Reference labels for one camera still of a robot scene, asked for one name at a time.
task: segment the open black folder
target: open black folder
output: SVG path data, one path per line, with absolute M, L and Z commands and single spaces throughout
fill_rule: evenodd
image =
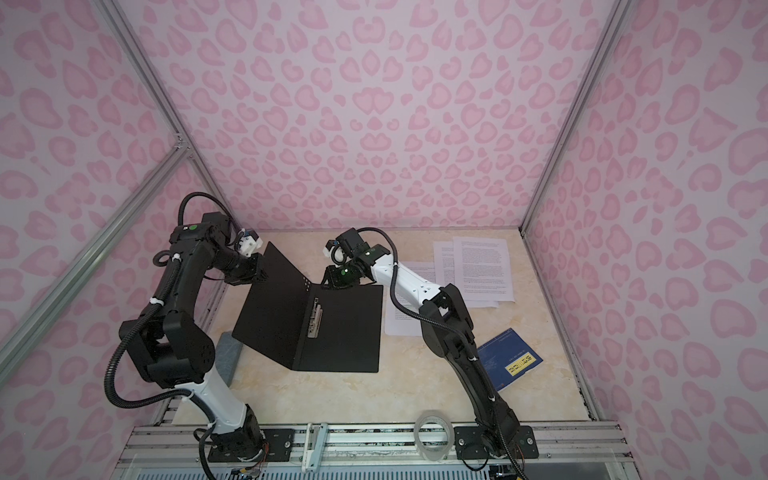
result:
M 323 289 L 271 242 L 263 270 L 266 279 L 251 286 L 235 339 L 291 370 L 379 371 L 382 286 Z

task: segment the book cover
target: book cover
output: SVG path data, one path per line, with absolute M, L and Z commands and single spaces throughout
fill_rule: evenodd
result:
M 543 361 L 513 329 L 484 343 L 478 355 L 498 391 Z

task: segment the table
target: table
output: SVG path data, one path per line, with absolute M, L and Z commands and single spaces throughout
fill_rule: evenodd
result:
M 322 249 L 328 239 L 339 233 L 274 232 L 261 237 L 265 244 L 273 242 L 305 276 L 318 283 L 329 264 Z M 470 309 L 475 341 L 481 345 L 511 327 L 544 360 L 501 391 L 521 421 L 589 420 L 517 230 L 387 233 L 398 247 L 399 259 L 405 262 L 433 261 L 433 241 L 456 236 L 506 239 L 516 301 L 501 302 L 497 309 Z M 364 233 L 363 237 L 371 245 L 386 244 L 375 233 Z M 214 341 L 234 327 L 249 288 L 227 288 L 209 331 Z M 440 410 L 451 422 L 471 422 L 475 417 L 448 362 L 430 352 L 420 337 L 387 336 L 383 321 L 378 373 L 294 372 L 245 346 L 230 388 L 238 399 L 251 406 L 261 424 L 414 422 L 424 410 Z M 201 423 L 206 422 L 197 408 L 183 402 L 174 424 Z

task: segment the pink wall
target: pink wall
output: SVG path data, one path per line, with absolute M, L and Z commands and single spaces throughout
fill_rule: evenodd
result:
M 768 4 L 643 1 L 536 260 L 644 478 L 768 476 Z
M 5 2 L 0 58 L 1 345 L 170 138 L 87 0 Z
M 167 245 L 181 197 L 199 189 L 182 165 L 0 392 L 0 477 L 107 478 L 134 425 L 146 425 L 156 406 L 113 407 L 104 397 L 104 370 L 120 322 L 135 318 L 160 281 L 162 269 L 151 259 Z M 190 203 L 187 217 L 209 210 L 208 200 Z M 213 287 L 204 280 L 198 307 Z M 140 378 L 128 356 L 116 384 L 129 399 L 160 391 Z
M 518 225 L 613 0 L 130 0 L 243 221 Z

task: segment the yellow label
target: yellow label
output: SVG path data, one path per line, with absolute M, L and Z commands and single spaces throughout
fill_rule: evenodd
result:
M 522 372 L 525 367 L 527 367 L 528 365 L 532 364 L 535 361 L 536 361 L 536 358 L 533 355 L 531 355 L 530 352 L 526 352 L 525 355 L 523 355 L 519 359 L 507 365 L 506 369 L 507 369 L 507 372 L 511 373 L 512 376 L 515 376 L 518 373 Z

